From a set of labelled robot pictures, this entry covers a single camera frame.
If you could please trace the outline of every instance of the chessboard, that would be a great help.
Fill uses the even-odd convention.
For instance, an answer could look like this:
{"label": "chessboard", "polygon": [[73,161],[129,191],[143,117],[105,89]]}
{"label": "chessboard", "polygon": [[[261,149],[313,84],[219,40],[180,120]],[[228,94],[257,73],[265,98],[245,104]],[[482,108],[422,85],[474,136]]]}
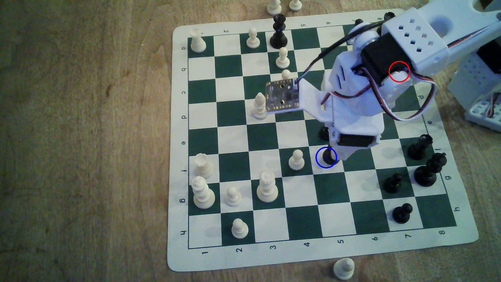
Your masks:
{"label": "chessboard", "polygon": [[[384,13],[351,12],[289,17],[284,31],[292,77],[301,75],[318,54],[354,26],[356,19],[381,20]],[[478,231],[466,190],[435,101],[421,118],[409,122],[384,116],[381,142],[327,167],[316,152],[327,145],[319,137],[322,123],[304,111],[252,115],[258,92],[281,79],[278,50],[270,46],[273,19],[182,26],[173,33],[170,180],[167,263],[174,271],[198,271],[276,264],[335,257],[455,245],[476,241]],[[201,30],[206,48],[190,48],[190,30]],[[246,45],[256,28],[260,45]],[[318,89],[343,44],[316,63],[304,77]],[[396,101],[396,115],[408,117],[423,104],[429,86],[411,86]],[[421,161],[407,149],[422,134],[433,144]],[[288,161],[301,150],[305,165],[292,170]],[[431,187],[419,186],[413,172],[433,153],[446,153],[447,164]],[[215,202],[197,208],[190,181],[194,158],[206,154],[214,172],[206,179]],[[263,170],[275,174],[279,195],[265,203],[257,197]],[[397,193],[382,189],[383,181],[401,173]],[[229,187],[241,203],[225,201]],[[407,223],[396,223],[395,207],[413,207]],[[240,218],[248,235],[237,239],[231,228]]]}

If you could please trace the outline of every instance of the white chess piece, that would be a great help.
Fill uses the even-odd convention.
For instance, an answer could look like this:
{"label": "white chess piece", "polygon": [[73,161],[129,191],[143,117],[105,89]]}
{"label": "white chess piece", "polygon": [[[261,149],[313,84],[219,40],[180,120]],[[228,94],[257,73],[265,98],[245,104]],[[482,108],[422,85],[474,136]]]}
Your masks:
{"label": "white chess piece", "polygon": [[197,53],[205,51],[207,44],[202,38],[202,31],[198,28],[194,28],[190,30],[189,34],[191,35],[191,50]]}
{"label": "white chess piece", "polygon": [[240,191],[233,186],[228,187],[228,190],[226,191],[226,202],[228,203],[228,205],[234,207],[238,205],[241,201],[242,201],[242,194],[240,193]]}
{"label": "white chess piece", "polygon": [[270,3],[266,7],[266,11],[272,16],[279,14],[282,11],[280,0],[270,0]]}
{"label": "white chess piece", "polygon": [[301,8],[303,7],[303,4],[301,3],[301,1],[299,0],[292,0],[290,3],[289,3],[289,8],[295,12],[301,10]]}
{"label": "white chess piece", "polygon": [[257,48],[260,44],[258,38],[258,30],[255,28],[249,29],[249,38],[247,38],[247,46],[249,48]]}
{"label": "white chess piece", "polygon": [[191,181],[191,187],[193,188],[193,202],[195,206],[200,209],[208,209],[216,200],[214,191],[209,188],[207,182],[202,176],[197,176]]}
{"label": "white chess piece", "polygon": [[261,173],[257,190],[258,198],[265,202],[273,202],[279,195],[279,190],[275,185],[275,174],[271,171]]}
{"label": "white chess piece", "polygon": [[305,166],[305,159],[303,159],[303,151],[294,150],[292,157],[289,158],[289,167],[291,169],[298,171]]}
{"label": "white chess piece", "polygon": [[237,239],[243,239],[249,233],[249,226],[241,219],[237,218],[233,221],[233,226],[231,227],[231,233]]}
{"label": "white chess piece", "polygon": [[279,57],[275,61],[275,63],[277,64],[277,67],[279,67],[281,69],[285,69],[289,66],[289,64],[291,62],[290,62],[289,58],[287,58],[288,53],[289,52],[287,51],[287,48],[285,48],[285,47],[282,47],[279,49]]}
{"label": "white chess piece", "polygon": [[265,96],[259,92],[254,98],[254,108],[252,110],[252,114],[257,119],[266,118],[267,114],[265,111],[266,98]]}
{"label": "white chess piece", "polygon": [[214,173],[214,165],[209,162],[207,155],[199,153],[195,156],[196,174],[207,179]]}
{"label": "white chess piece", "polygon": [[341,280],[348,280],[353,276],[355,263],[349,257],[338,260],[332,268],[334,275]]}

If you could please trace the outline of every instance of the table surface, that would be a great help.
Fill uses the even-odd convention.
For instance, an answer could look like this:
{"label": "table surface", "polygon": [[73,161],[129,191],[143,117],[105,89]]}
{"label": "table surface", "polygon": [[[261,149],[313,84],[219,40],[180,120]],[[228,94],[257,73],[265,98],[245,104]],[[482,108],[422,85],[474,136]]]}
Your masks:
{"label": "table surface", "polygon": [[[303,0],[287,17],[426,1]],[[218,271],[166,263],[172,32],[265,19],[266,0],[0,2],[0,280],[332,280],[336,259]],[[354,257],[351,280],[498,280],[500,133],[434,78],[479,240]]]}

